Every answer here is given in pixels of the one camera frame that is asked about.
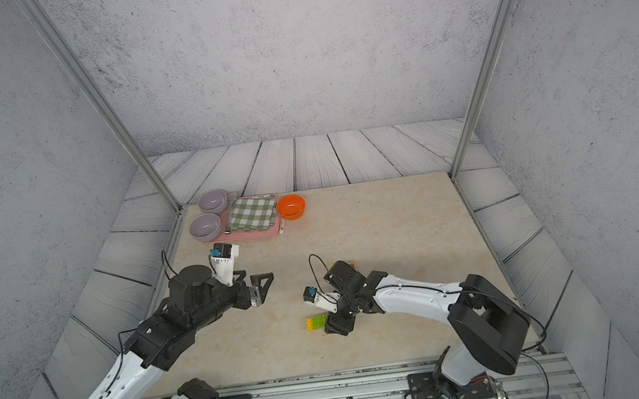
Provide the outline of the small lime lego brick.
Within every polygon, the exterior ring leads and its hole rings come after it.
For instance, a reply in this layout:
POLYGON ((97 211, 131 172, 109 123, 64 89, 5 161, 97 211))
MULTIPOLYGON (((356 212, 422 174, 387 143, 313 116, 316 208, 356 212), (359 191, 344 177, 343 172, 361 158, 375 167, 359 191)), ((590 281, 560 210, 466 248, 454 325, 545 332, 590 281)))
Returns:
POLYGON ((313 323, 314 323, 313 324, 313 326, 314 326, 313 330, 320 330, 320 329, 323 329, 326 326, 328 316, 327 315, 314 316, 311 319, 313 319, 313 323))

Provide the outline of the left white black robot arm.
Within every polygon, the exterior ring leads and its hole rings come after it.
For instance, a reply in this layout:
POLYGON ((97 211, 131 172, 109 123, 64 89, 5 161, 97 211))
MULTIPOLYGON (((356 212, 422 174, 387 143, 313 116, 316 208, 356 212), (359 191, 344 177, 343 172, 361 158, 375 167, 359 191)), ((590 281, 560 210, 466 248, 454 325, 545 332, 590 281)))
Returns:
MULTIPOLYGON (((140 399, 193 346, 199 330, 231 308, 248 310, 264 302, 273 273, 235 272, 231 285, 204 265, 182 269, 169 280, 168 297, 135 329, 104 381, 88 399, 140 399)), ((203 380, 186 382, 171 399, 220 399, 203 380)))

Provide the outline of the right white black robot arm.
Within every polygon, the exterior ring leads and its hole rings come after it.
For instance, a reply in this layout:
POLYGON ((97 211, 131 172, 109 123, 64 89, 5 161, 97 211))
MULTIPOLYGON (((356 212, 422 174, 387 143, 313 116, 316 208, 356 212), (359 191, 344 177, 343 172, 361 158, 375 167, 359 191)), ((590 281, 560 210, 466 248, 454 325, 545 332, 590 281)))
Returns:
POLYGON ((328 334, 347 336, 360 314, 410 314, 450 326, 461 344, 443 351, 434 372, 445 391, 468 387, 479 378, 513 375, 534 321, 477 274, 464 282, 435 284, 384 271, 363 275, 340 260, 327 270, 324 281, 330 292, 310 286, 303 301, 327 312, 328 334))

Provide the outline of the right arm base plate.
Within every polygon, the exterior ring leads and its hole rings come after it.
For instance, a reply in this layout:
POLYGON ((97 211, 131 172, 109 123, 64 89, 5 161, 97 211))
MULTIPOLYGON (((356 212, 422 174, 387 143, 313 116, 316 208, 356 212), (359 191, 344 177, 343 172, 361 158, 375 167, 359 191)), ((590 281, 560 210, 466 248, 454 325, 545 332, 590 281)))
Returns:
POLYGON ((409 374, 404 399, 486 399, 496 396, 488 375, 481 374, 466 386, 458 386, 433 371, 409 374))

